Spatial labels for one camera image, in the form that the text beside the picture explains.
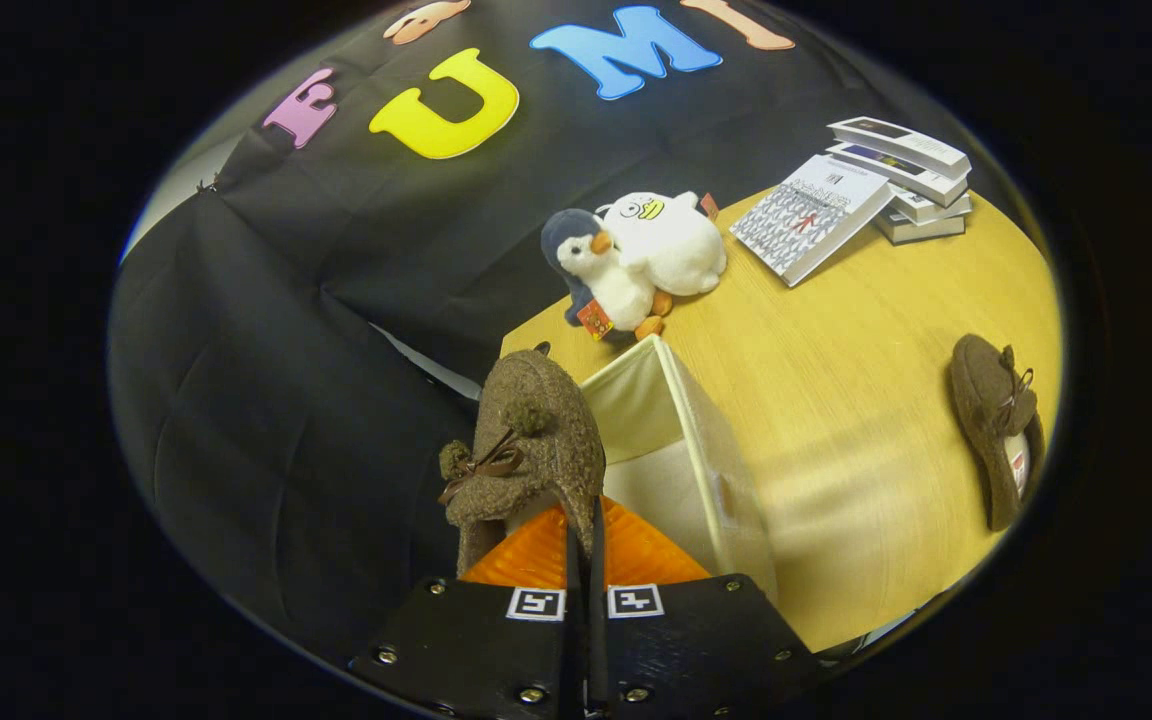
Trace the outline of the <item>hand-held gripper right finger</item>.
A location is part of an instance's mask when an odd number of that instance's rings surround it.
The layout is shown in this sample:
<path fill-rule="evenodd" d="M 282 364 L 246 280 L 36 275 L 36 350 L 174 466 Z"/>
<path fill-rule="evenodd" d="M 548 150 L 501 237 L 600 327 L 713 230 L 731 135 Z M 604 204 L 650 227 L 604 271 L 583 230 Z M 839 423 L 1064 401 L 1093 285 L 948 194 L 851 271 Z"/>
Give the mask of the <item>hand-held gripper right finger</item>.
<path fill-rule="evenodd" d="M 602 505 L 588 569 L 589 719 L 761 719 L 823 662 L 745 574 L 608 584 Z"/>

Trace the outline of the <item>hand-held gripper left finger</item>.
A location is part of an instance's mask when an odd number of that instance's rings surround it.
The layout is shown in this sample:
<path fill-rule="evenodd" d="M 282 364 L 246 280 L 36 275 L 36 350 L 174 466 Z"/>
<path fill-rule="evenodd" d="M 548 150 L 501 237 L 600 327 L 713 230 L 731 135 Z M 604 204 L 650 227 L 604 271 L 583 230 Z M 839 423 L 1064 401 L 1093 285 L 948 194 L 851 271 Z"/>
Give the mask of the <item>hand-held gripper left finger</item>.
<path fill-rule="evenodd" d="M 426 577 L 348 662 L 376 694 L 434 719 L 581 719 L 588 679 L 588 574 L 561 507 L 506 550 L 550 550 L 558 588 Z"/>

